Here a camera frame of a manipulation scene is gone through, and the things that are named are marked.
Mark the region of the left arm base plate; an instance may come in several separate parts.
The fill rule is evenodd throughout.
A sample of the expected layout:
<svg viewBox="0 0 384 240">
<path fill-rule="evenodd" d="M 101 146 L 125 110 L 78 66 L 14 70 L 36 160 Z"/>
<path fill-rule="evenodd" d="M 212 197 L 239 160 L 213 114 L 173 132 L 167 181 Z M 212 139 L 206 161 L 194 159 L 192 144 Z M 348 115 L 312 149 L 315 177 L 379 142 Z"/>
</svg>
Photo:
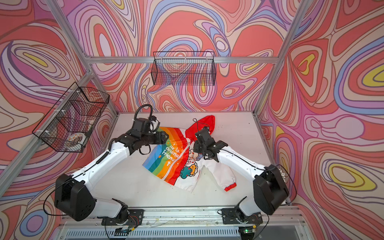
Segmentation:
<svg viewBox="0 0 384 240">
<path fill-rule="evenodd" d="M 144 219 L 144 209 L 127 209 L 116 218 L 103 218 L 102 226 L 131 226 L 138 227 Z"/>
</svg>

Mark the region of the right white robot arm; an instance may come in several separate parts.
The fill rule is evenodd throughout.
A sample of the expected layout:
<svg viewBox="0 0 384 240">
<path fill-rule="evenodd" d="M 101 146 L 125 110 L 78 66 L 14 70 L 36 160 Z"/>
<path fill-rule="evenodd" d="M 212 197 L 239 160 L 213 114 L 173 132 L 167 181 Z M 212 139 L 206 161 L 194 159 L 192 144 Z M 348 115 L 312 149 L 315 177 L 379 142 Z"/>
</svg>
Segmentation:
<svg viewBox="0 0 384 240">
<path fill-rule="evenodd" d="M 207 127 L 196 132 L 195 136 L 194 150 L 197 153 L 230 167 L 252 183 L 253 194 L 244 197 L 235 207 L 239 217 L 259 212 L 272 215 L 288 198 L 290 192 L 277 166 L 257 164 L 237 153 L 227 143 L 216 142 Z"/>
</svg>

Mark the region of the rainbow kids hooded jacket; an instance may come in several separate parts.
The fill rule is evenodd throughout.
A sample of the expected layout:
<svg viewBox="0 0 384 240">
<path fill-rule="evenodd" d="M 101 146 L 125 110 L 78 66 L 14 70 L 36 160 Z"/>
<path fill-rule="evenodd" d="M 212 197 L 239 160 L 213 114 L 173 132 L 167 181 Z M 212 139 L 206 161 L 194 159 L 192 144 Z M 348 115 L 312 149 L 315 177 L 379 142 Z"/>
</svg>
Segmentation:
<svg viewBox="0 0 384 240">
<path fill-rule="evenodd" d="M 217 185 L 228 192 L 237 186 L 231 168 L 214 160 L 204 159 L 194 150 L 195 133 L 204 127 L 209 133 L 215 129 L 216 118 L 208 115 L 187 129 L 159 127 L 158 133 L 166 133 L 169 139 L 164 145 L 156 145 L 143 163 L 143 167 L 164 182 L 188 192 L 193 192 L 201 171 L 206 168 L 213 175 Z"/>
</svg>

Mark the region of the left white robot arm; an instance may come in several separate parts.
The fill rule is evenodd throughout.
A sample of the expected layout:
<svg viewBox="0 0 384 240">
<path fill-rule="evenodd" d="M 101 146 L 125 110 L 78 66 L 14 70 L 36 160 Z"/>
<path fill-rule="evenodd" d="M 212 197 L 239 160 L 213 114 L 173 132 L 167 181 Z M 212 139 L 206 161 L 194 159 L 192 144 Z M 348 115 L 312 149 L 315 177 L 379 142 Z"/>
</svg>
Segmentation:
<svg viewBox="0 0 384 240">
<path fill-rule="evenodd" d="M 55 207 L 77 222 L 87 218 L 109 218 L 117 225 L 125 224 L 130 213 L 124 202 L 96 199 L 91 191 L 110 170 L 141 147 L 166 144 L 169 134 L 154 128 L 153 120 L 154 117 L 135 118 L 132 128 L 112 139 L 100 156 L 71 175 L 61 175 L 56 180 Z"/>
</svg>

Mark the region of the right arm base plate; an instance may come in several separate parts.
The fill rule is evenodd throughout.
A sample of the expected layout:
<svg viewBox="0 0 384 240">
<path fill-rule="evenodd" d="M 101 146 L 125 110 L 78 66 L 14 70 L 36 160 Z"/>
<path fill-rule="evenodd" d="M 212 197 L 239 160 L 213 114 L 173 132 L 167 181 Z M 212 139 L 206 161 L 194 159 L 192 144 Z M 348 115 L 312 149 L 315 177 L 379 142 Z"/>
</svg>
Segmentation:
<svg viewBox="0 0 384 240">
<path fill-rule="evenodd" d="M 224 225 L 251 224 L 259 226 L 263 223 L 262 215 L 260 213 L 255 213 L 250 216 L 246 216 L 239 209 L 236 208 L 223 208 L 218 210 L 217 213 L 222 216 L 222 221 Z"/>
</svg>

